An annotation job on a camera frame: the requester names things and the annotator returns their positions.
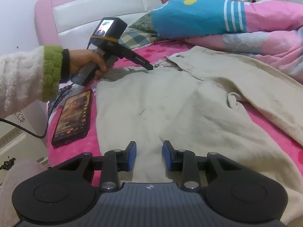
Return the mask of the person's left hand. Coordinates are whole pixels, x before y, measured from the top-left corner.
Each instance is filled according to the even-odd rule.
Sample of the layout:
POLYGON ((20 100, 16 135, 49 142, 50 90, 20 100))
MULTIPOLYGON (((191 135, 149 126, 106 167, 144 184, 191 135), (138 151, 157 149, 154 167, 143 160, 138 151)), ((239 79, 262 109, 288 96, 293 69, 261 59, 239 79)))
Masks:
POLYGON ((69 50, 69 73, 77 74, 79 70, 90 62, 96 63, 99 66, 94 74, 95 80, 101 79, 105 73, 113 68, 113 65, 106 66, 104 59, 92 50, 69 50))

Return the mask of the white fleece sleeve forearm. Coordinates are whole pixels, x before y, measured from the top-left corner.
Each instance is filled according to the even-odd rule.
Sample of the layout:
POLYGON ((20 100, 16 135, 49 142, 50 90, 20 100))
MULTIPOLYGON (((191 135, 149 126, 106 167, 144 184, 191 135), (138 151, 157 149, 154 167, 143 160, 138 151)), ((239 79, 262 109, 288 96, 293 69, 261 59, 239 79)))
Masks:
POLYGON ((69 51, 39 46, 30 52, 1 56, 1 118, 36 100, 55 100, 59 84, 69 77, 69 51))

